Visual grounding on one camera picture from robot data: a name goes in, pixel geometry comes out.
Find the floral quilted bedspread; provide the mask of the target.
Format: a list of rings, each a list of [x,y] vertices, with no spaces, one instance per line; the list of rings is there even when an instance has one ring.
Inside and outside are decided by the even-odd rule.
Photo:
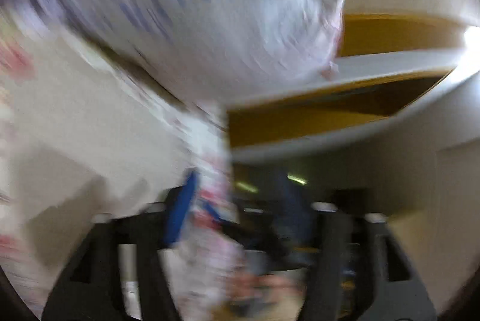
[[[28,315],[96,215],[131,215],[192,167],[195,197],[233,216],[218,119],[168,103],[68,31],[1,19],[1,267]]]

